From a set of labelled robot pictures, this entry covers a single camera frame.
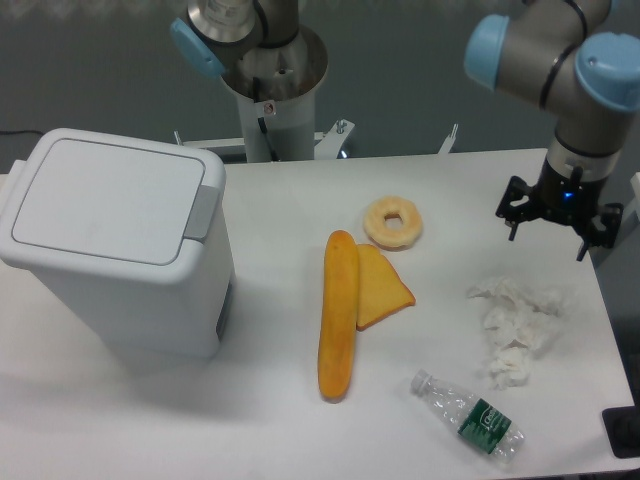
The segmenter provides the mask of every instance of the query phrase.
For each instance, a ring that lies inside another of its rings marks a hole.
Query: plastic water bottle
[[[420,370],[411,390],[455,433],[491,458],[509,463],[524,442],[515,423],[464,388]]]

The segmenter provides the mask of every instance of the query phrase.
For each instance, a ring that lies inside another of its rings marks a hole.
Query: gray wall
[[[233,99],[188,68],[171,44],[167,29],[184,5],[0,0],[0,129],[64,126],[166,142],[175,129],[183,140],[240,136]],[[518,15],[521,2],[307,0],[300,8],[302,22],[324,39],[330,56],[316,129],[327,130],[338,118],[355,122],[355,156],[435,153],[455,122],[457,151],[548,145],[552,117],[483,90],[462,70],[478,21],[489,13]],[[640,2],[622,0],[605,29],[640,37]],[[0,172],[26,158],[36,141],[0,137]],[[631,199],[628,180],[639,156],[636,122],[603,202]],[[598,272],[614,327],[625,339],[640,332],[638,272],[634,242]],[[625,345],[640,351],[640,340]]]

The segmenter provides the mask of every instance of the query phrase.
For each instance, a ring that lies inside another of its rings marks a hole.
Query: white bracket
[[[355,124],[348,120],[338,120],[333,124],[331,130],[327,133],[316,132],[314,135],[314,156],[316,160],[328,160],[332,158],[347,158],[343,146],[353,129]],[[193,142],[182,142],[180,134],[173,132],[176,137],[176,143],[191,148],[202,148],[211,150],[212,152],[224,155],[242,155],[244,154],[244,138],[223,138],[220,140],[197,140]]]

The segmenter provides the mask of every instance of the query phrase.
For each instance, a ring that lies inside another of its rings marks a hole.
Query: cable
[[[40,130],[0,130],[0,135],[24,135],[24,134],[38,135],[42,137],[44,135],[44,132],[41,132]]]

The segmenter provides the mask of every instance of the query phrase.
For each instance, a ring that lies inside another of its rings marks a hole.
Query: blue joint cap
[[[490,90],[496,89],[502,45],[509,17],[489,15],[471,34],[464,54],[464,71],[469,78]]]
[[[600,33],[588,38],[576,56],[580,85],[612,110],[640,110],[640,40],[631,35]]]
[[[217,78],[225,72],[218,57],[200,40],[200,37],[179,18],[169,29],[173,43],[189,64],[205,77]]]

